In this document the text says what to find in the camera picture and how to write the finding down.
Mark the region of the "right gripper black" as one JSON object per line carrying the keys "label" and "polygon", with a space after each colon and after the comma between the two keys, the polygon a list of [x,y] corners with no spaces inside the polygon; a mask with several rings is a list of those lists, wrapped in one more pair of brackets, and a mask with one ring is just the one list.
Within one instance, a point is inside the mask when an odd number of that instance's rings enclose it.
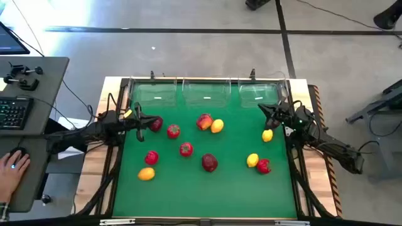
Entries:
{"label": "right gripper black", "polygon": [[274,127],[278,127],[280,125],[293,127],[296,124],[296,116],[292,107],[290,105],[285,105],[285,103],[282,101],[279,101],[277,104],[273,105],[259,103],[258,107],[266,117],[264,123],[265,129],[272,129],[272,121]]}

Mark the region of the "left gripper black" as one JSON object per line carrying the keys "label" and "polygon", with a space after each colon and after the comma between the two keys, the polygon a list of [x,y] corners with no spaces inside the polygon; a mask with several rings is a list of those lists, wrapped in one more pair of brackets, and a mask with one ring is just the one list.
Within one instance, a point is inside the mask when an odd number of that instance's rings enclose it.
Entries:
{"label": "left gripper black", "polygon": [[161,121],[157,120],[160,118],[160,116],[151,116],[151,115],[146,115],[142,111],[141,104],[139,102],[134,103],[134,111],[133,110],[127,110],[121,118],[121,123],[123,125],[123,128],[125,131],[129,131],[133,128],[135,128],[137,118],[139,121],[154,121],[152,123],[148,123],[146,127],[139,129],[136,133],[137,139],[139,141],[144,141],[144,136],[143,136],[143,129],[150,129],[153,132],[158,132],[161,129]]}

